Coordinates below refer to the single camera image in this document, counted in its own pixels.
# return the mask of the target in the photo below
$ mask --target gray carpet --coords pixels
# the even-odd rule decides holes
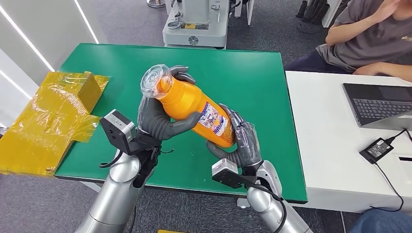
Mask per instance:
[[[149,8],[143,0],[91,2],[110,43],[163,46],[161,31],[167,18],[164,8]],[[299,5],[298,0],[256,0],[251,26],[244,17],[230,19],[227,48],[280,51],[284,63],[304,55],[323,43],[327,30],[300,23],[294,17]],[[0,175],[0,233],[73,232],[96,195],[80,182]],[[138,203],[133,232],[268,232],[256,213],[236,207],[235,201],[146,189]],[[340,212],[297,211],[315,233],[344,232]],[[345,213],[345,226],[350,227],[357,217]]]

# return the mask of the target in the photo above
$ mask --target orange bottle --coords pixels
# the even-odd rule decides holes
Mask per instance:
[[[140,89],[144,96],[158,99],[175,120],[185,119],[193,112],[202,113],[193,131],[207,140],[223,148],[235,143],[226,112],[197,86],[175,79],[166,65],[156,65],[146,71]]]

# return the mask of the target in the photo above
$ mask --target bottle label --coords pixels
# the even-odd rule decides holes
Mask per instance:
[[[205,108],[202,111],[202,117],[199,120],[206,128],[210,129],[218,118],[218,111],[209,103],[206,102]]]
[[[226,126],[227,126],[227,119],[222,116],[222,115],[218,115],[218,120],[215,122],[216,124],[214,124],[212,126],[212,130],[213,132],[217,135],[217,136],[222,136]]]
[[[227,118],[220,115],[209,102],[206,102],[199,123],[206,128],[211,129],[217,136],[221,136],[229,121]]]

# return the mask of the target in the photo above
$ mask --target gray t-shirt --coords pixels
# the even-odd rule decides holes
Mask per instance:
[[[358,22],[371,16],[383,0],[351,0],[336,18],[335,25]],[[397,21],[392,16],[373,25],[355,38],[334,46],[316,48],[323,59],[347,71],[376,62],[392,62],[412,52],[412,17]]]

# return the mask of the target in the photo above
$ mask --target green tabletop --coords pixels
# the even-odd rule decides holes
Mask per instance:
[[[255,124],[263,159],[275,166],[283,197],[306,202],[305,180],[292,119],[280,53],[240,50],[176,49],[146,46],[80,44],[60,71],[91,71],[110,77],[92,114],[103,117],[119,110],[136,123],[142,94],[140,79],[156,64],[189,66],[197,86],[217,103],[224,103]],[[218,161],[205,140],[190,131],[163,142],[159,164],[148,185],[166,188],[245,195],[211,179]],[[67,179],[104,180],[116,149],[99,125],[88,143],[74,143],[56,172]]]

